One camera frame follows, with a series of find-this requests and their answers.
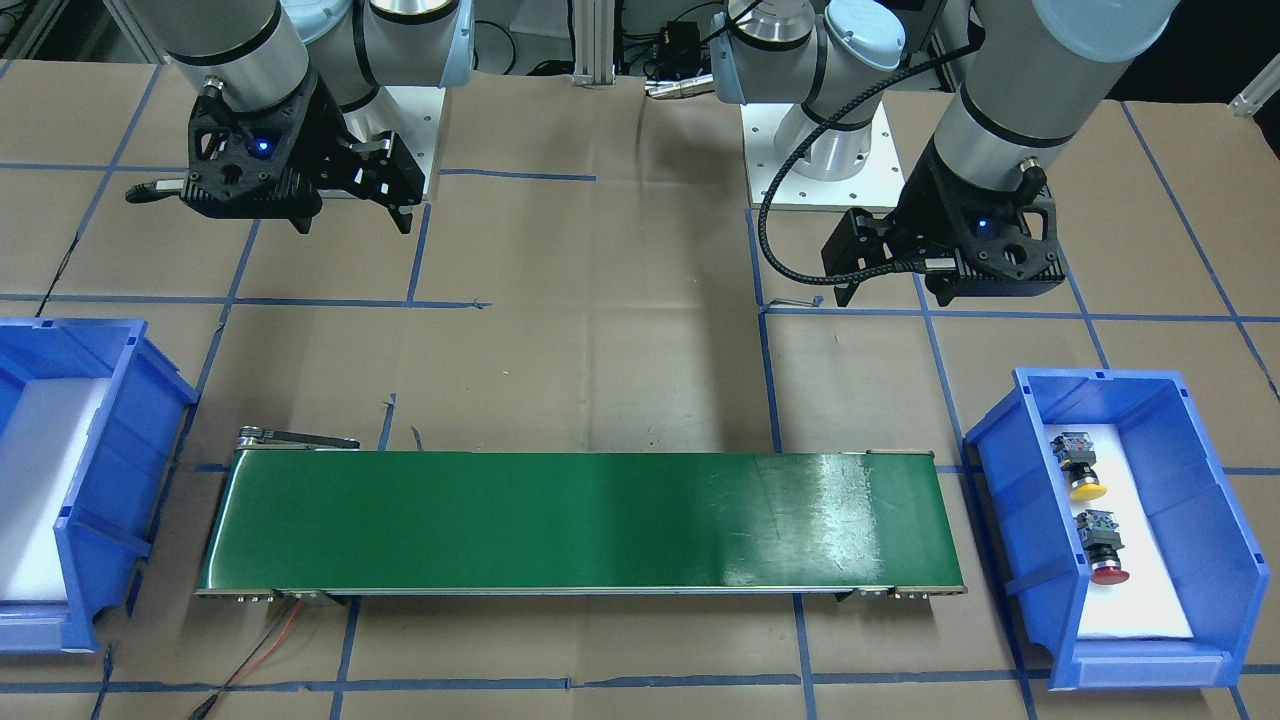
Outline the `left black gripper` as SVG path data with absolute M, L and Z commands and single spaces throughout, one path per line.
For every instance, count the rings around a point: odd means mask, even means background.
M 1014 170 L 1011 191 L 970 184 L 928 143 L 899 205 L 878 219 L 850 208 L 820 250 L 827 275 L 854 274 L 833 287 L 847 307 L 859 286 L 892 273 L 923 275 L 938 307 L 956 297 L 1039 296 L 1065 281 L 1056 206 L 1037 160 Z

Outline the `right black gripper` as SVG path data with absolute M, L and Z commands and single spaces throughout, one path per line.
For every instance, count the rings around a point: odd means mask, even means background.
M 189 114 L 188 208 L 215 219 L 285 219 L 308 234 L 321 192 L 338 190 L 387 209 L 401 234 L 411 232 L 424 174 L 396 132 L 357 140 L 315 72 L 261 111 L 232 110 L 228 90 L 207 77 Z

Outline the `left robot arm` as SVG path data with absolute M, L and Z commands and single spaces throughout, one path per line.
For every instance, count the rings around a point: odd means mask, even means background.
M 859 287 L 920 275 L 938 305 L 957 297 L 1036 297 L 1068 275 L 1047 172 L 1164 32 L 1171 1 L 979 1 L 968 45 L 909 65 L 908 32 L 878 1 L 728 1 L 709 37 L 723 102 L 780 102 L 780 164 L 760 202 L 762 256 L 800 284 L 828 286 L 845 307 Z M 797 272 L 771 247 L 768 215 L 792 173 L 859 172 L 876 109 L 892 86 L 969 59 L 957 90 L 893 209 L 850 208 Z

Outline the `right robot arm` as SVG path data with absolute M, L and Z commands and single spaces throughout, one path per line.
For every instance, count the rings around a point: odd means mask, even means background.
M 137 1 L 196 88 L 187 168 L 125 192 L 211 219 L 283 219 L 301 234 L 326 193 L 413 224 L 428 176 L 394 87 L 451 88 L 474 69 L 471 1 Z

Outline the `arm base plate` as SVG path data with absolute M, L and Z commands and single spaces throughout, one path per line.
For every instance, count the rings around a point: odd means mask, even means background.
M 416 86 L 387 86 L 356 108 L 346 111 L 348 129 L 361 140 L 383 131 L 394 131 L 413 154 L 424 174 L 422 197 L 430 199 L 447 90 Z
M 750 206 L 758 209 L 792 150 L 817 126 L 797 104 L 741 108 L 742 147 Z M 854 131 L 829 129 L 788 170 L 771 202 L 773 209 L 842 211 L 896 208 L 904 174 L 884 106 Z

